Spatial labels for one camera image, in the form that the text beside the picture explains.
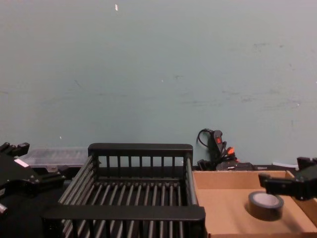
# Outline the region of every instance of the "black metal basket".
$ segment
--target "black metal basket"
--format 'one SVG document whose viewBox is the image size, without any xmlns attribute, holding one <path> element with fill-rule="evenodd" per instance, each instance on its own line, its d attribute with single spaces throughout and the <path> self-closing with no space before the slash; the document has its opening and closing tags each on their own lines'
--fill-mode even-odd
<svg viewBox="0 0 317 238">
<path fill-rule="evenodd" d="M 59 203 L 43 213 L 46 238 L 205 237 L 191 145 L 96 143 L 88 155 Z M 100 157 L 105 157 L 105 168 Z M 132 166 L 136 157 L 138 167 Z M 183 166 L 175 164 L 180 157 Z M 164 166 L 168 159 L 171 166 Z M 121 166 L 126 160 L 128 166 Z M 159 167 L 154 165 L 158 160 Z"/>
</svg>

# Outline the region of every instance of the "roll of tape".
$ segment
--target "roll of tape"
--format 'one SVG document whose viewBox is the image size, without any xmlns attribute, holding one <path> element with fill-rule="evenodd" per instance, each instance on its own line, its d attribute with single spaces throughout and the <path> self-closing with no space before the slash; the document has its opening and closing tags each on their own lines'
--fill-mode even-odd
<svg viewBox="0 0 317 238">
<path fill-rule="evenodd" d="M 262 191 L 249 194 L 249 213 L 263 221 L 276 221 L 282 217 L 284 201 Z"/>
</svg>

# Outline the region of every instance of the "cardboard box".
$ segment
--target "cardboard box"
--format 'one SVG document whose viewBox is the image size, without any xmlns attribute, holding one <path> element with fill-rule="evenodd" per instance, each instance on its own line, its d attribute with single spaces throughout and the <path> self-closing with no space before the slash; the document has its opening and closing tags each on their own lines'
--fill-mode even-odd
<svg viewBox="0 0 317 238">
<path fill-rule="evenodd" d="M 260 172 L 194 171 L 197 200 L 206 211 L 209 238 L 317 238 L 317 200 L 284 200 L 282 218 L 262 221 L 247 210 L 248 195 L 264 190 Z M 274 177 L 291 178 L 289 172 L 265 171 Z"/>
</svg>

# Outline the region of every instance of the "black power tool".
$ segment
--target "black power tool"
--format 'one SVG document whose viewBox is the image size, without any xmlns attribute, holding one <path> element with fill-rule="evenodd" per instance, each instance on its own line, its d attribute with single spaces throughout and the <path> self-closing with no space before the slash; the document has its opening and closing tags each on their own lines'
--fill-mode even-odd
<svg viewBox="0 0 317 238">
<path fill-rule="evenodd" d="M 200 138 L 202 133 L 208 135 L 207 144 Z M 227 142 L 222 140 L 222 132 L 220 130 L 203 129 L 198 133 L 197 141 L 208 148 L 210 155 L 210 161 L 198 161 L 200 170 L 254 170 L 251 163 L 239 162 L 233 147 L 228 147 L 226 149 Z"/>
</svg>

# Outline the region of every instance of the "open cardboard box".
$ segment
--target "open cardboard box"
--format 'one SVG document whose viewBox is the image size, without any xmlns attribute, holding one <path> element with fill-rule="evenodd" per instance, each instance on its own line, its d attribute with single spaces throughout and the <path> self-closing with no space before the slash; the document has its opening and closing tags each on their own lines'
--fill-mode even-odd
<svg viewBox="0 0 317 238">
<path fill-rule="evenodd" d="M 197 200 L 206 211 L 209 238 L 317 238 L 317 200 L 284 200 L 282 218 L 267 222 L 251 216 L 246 208 L 248 195 L 264 190 L 256 171 L 194 171 Z M 284 171 L 265 171 L 273 177 L 291 178 Z"/>
</svg>

